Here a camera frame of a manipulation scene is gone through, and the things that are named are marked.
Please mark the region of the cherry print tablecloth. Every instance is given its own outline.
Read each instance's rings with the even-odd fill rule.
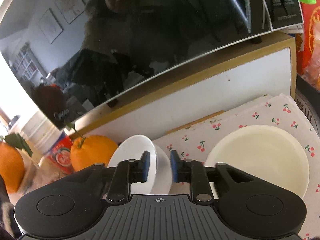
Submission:
[[[293,135],[305,149],[310,178],[304,197],[307,217],[300,236],[320,236],[320,139],[295,101],[284,94],[258,98],[212,119],[168,134],[154,141],[167,155],[177,150],[181,159],[204,163],[214,146],[229,133],[249,125],[273,125]],[[189,185],[173,183],[170,194],[188,194]]]

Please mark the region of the gray ribbed surface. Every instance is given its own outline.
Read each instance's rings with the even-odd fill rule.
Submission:
[[[107,209],[85,233],[69,240],[249,240],[227,228],[212,208],[187,196],[133,196],[122,206]],[[288,240],[300,240],[290,236]],[[22,240],[34,240],[28,236]]]

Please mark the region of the wooden shelf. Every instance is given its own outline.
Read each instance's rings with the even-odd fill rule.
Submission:
[[[76,129],[86,134],[131,111],[196,84],[219,73],[261,58],[279,50],[290,48],[292,66],[291,96],[295,93],[296,49],[295,39],[285,33],[274,32],[262,36],[262,43],[244,41],[221,49],[158,76],[118,98],[112,109],[102,104],[76,121]],[[72,139],[76,134],[69,134]]]

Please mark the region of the orange fruit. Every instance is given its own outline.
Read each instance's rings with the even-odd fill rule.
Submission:
[[[0,175],[8,194],[18,191],[25,173],[23,158],[16,148],[0,142]]]
[[[71,146],[71,163],[75,171],[82,170],[95,163],[108,165],[118,145],[111,139],[100,135],[91,135],[84,140],[79,137]]]

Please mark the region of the white bowl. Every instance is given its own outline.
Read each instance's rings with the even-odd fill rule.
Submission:
[[[309,163],[300,143],[274,126],[243,127],[223,138],[205,166],[227,163],[303,198],[309,183]]]
[[[125,140],[113,154],[108,167],[115,167],[128,159],[139,160],[144,151],[150,152],[148,178],[145,183],[131,184],[131,194],[167,195],[172,184],[169,158],[144,135],[134,135]]]

